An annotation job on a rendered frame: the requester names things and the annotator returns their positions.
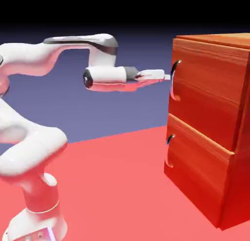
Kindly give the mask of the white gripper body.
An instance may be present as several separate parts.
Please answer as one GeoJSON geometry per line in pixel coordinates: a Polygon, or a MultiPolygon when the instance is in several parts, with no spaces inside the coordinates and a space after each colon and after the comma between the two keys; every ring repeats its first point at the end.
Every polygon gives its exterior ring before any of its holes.
{"type": "Polygon", "coordinates": [[[154,84],[165,80],[165,72],[162,69],[143,70],[137,73],[135,80],[139,84],[154,84]]]}

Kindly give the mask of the larger reddish wooden door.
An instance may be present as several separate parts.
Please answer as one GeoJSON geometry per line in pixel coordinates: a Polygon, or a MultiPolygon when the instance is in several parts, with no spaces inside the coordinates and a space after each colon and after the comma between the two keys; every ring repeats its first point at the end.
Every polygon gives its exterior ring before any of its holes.
{"type": "Polygon", "coordinates": [[[177,36],[169,112],[229,151],[238,139],[250,82],[250,33],[177,36]]]}

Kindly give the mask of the reddish wooden cabinet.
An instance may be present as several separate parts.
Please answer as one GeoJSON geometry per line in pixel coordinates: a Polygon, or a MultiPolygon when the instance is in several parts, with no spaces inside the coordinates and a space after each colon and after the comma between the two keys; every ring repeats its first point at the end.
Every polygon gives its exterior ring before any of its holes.
{"type": "Polygon", "coordinates": [[[223,205],[222,230],[250,221],[250,82],[234,157],[229,164],[229,182],[223,205]]]}

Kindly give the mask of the smaller reddish wooden door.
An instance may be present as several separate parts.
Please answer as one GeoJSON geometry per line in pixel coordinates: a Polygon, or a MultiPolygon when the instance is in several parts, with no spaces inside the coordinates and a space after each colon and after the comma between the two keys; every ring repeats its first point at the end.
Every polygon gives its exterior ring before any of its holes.
{"type": "Polygon", "coordinates": [[[169,114],[170,142],[164,173],[215,226],[219,227],[229,182],[231,152],[193,127],[169,114]]]}

